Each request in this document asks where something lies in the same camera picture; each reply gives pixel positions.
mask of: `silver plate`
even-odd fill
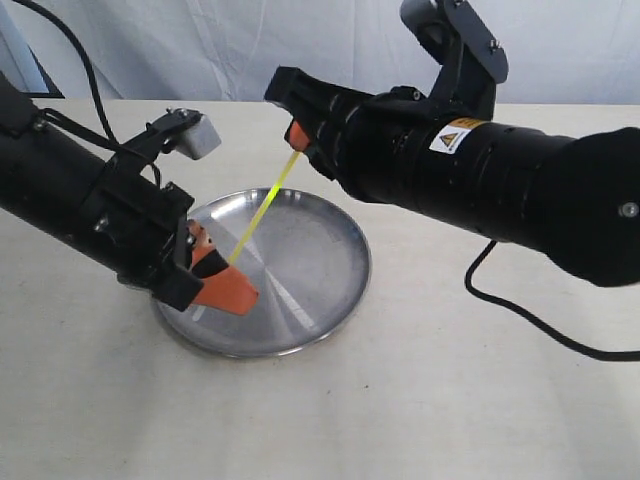
[[[216,200],[191,214],[228,257],[268,189]],[[191,306],[158,304],[179,334],[232,357],[285,355],[326,338],[354,311],[369,283],[371,254],[360,228],[317,196],[282,190],[236,266],[260,291],[255,308],[238,317]]]

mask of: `white table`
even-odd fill
[[[40,104],[99,128],[88,101]],[[167,106],[107,111],[125,139]],[[166,180],[198,204],[273,182],[285,112],[180,106],[208,113],[224,144],[198,163],[162,158]],[[502,106],[496,119],[578,136],[640,125],[640,108]],[[288,186],[351,213],[374,272],[338,335],[260,361],[185,348],[145,295],[0,214],[0,479],[639,477],[640,365],[582,358],[469,296],[462,277],[484,239],[358,204],[306,161]],[[640,347],[640,287],[598,290],[514,246],[477,283],[582,341]]]

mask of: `yellow stick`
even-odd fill
[[[242,236],[242,238],[236,245],[236,248],[233,250],[233,253],[229,257],[230,265],[233,265],[238,259],[238,257],[240,256],[240,253],[242,253],[242,249],[251,238],[251,235],[253,235],[253,232],[255,231],[255,229],[258,227],[260,220],[262,220],[262,217],[264,216],[267,209],[271,205],[271,202],[273,202],[273,199],[276,198],[276,195],[280,191],[280,188],[282,188],[282,184],[287,178],[287,175],[289,175],[289,172],[293,168],[293,165],[296,163],[296,160],[298,159],[299,156],[300,156],[300,152],[293,152],[291,154],[291,158],[289,158],[289,161],[285,165],[284,170],[282,170],[282,173],[278,177],[278,180],[276,181],[275,185],[271,187],[271,190],[269,190],[267,197],[264,199],[264,201],[262,202],[262,205],[260,205],[260,208],[258,208],[258,211],[251,219],[251,222],[249,223],[247,230],[244,232],[244,235]]]

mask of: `screw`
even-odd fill
[[[640,207],[635,202],[625,203],[620,207],[620,216],[625,218],[635,218],[640,214]]]
[[[98,220],[98,223],[96,223],[93,226],[93,231],[96,233],[100,233],[102,232],[105,228],[107,228],[107,225],[109,225],[109,219],[107,218],[107,216],[105,215],[104,217],[102,217],[100,220]]]
[[[36,132],[42,132],[45,128],[47,128],[47,121],[44,118],[36,118],[36,120],[33,122],[33,126],[32,128],[36,131]]]
[[[491,53],[496,52],[500,49],[500,47],[500,41],[496,40],[495,38],[489,42],[489,49],[491,50]]]

